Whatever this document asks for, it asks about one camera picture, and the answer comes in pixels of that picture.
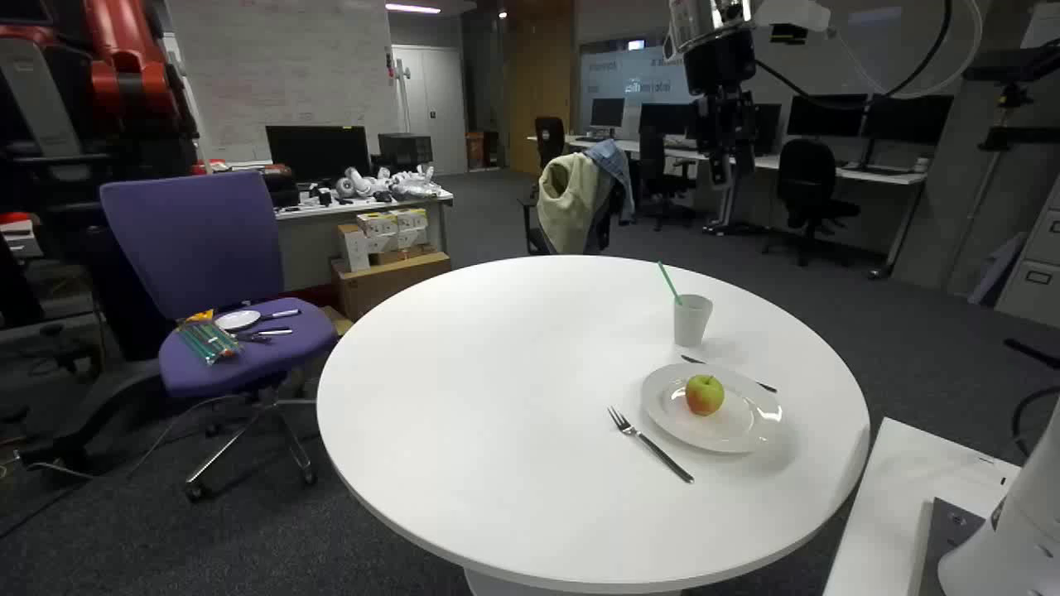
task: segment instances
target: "office chair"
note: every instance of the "office chair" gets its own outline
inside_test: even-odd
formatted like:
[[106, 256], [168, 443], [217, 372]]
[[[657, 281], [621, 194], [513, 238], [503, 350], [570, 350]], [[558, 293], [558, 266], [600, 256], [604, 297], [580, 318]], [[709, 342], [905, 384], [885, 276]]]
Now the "office chair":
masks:
[[534, 134], [536, 134], [539, 170], [543, 170], [546, 162], [553, 162], [558, 157], [564, 157], [564, 149], [568, 149], [564, 120], [558, 120], [558, 117], [536, 117], [536, 120], [534, 120]]
[[667, 139], [659, 128], [644, 125], [640, 128], [640, 203], [646, 205], [654, 194], [659, 194], [657, 205], [657, 230], [664, 227], [667, 216], [673, 216], [673, 200], [696, 187], [685, 176], [667, 172]]
[[210, 495], [204, 477], [265, 418], [290, 435], [301, 481], [313, 482], [315, 462], [281, 418], [285, 406], [313, 406], [313, 402], [265, 402], [265, 391], [326, 353], [336, 329], [315, 303], [278, 297], [281, 253], [265, 177], [249, 172], [111, 181], [101, 200], [114, 238], [168, 322], [205, 309], [252, 309], [269, 323], [269, 313], [300, 309], [294, 318], [273, 322], [293, 335], [243, 345], [236, 362], [212, 366], [188, 350], [179, 330], [163, 342], [161, 375], [174, 402], [249, 394], [256, 403], [249, 423], [187, 477], [188, 501]]
[[[600, 164], [591, 162], [591, 170], [597, 170], [597, 194], [604, 192], [604, 200], [597, 203], [586, 243], [578, 248], [578, 256], [600, 256], [611, 248], [611, 221], [623, 211], [623, 185], [618, 185]], [[525, 203], [525, 230], [528, 230], [528, 256], [559, 256], [559, 248], [553, 245], [553, 238], [543, 230], [539, 224], [539, 211], [536, 211], [539, 192], [534, 192], [534, 203]]]
[[832, 187], [832, 149], [815, 139], [784, 143], [778, 170], [778, 200], [790, 209], [790, 224], [803, 227], [800, 266], [809, 266], [811, 248], [819, 248], [819, 230], [829, 230], [829, 221], [852, 219], [862, 211], [852, 203], [836, 203]]

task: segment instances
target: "white cabinet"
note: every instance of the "white cabinet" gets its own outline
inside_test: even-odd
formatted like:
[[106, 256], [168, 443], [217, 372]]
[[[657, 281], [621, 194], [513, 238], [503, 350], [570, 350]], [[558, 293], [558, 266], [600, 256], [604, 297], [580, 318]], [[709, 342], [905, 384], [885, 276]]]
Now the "white cabinet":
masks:
[[996, 311], [1060, 329], [1060, 177], [1000, 292]]

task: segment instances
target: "chair seat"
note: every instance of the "chair seat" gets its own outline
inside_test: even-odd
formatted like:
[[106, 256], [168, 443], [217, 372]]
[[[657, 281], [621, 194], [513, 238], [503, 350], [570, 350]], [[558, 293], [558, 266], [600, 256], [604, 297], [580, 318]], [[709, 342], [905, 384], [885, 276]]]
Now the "chair seat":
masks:
[[290, 375], [304, 358], [323, 353], [336, 345], [336, 329], [327, 313], [300, 297], [260, 300], [252, 311], [290, 311], [300, 309], [300, 318], [260, 322], [256, 329], [293, 329], [285, 336], [273, 336], [269, 345], [239, 345], [236, 362], [204, 363], [179, 330], [174, 330], [161, 346], [161, 372], [168, 398], [200, 402], [228, 391], [249, 391], [273, 378]]

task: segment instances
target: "computer monitor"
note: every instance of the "computer monitor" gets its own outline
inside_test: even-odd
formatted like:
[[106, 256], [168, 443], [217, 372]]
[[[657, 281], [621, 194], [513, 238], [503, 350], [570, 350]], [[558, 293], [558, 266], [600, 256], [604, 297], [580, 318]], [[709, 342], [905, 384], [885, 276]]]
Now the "computer monitor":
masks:
[[285, 162], [300, 181], [337, 177], [349, 164], [367, 172], [364, 128], [353, 125], [265, 125], [273, 162]]
[[867, 139], [939, 147], [956, 96], [877, 99], [867, 117]]
[[591, 125], [593, 128], [621, 128], [628, 99], [593, 99]]
[[862, 134], [867, 96], [795, 96], [790, 134]]
[[40, 0], [3, 0], [0, 21], [8, 21], [8, 22], [49, 22]]
[[644, 102], [640, 128], [654, 125], [664, 134], [691, 134], [696, 125], [696, 102]]

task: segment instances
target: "apple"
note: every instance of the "apple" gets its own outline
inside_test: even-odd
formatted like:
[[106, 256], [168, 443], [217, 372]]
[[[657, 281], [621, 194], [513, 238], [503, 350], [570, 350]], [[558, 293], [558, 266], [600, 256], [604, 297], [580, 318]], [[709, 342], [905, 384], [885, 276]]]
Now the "apple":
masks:
[[726, 403], [726, 384], [709, 375], [696, 375], [685, 381], [685, 403], [696, 418], [709, 418]]

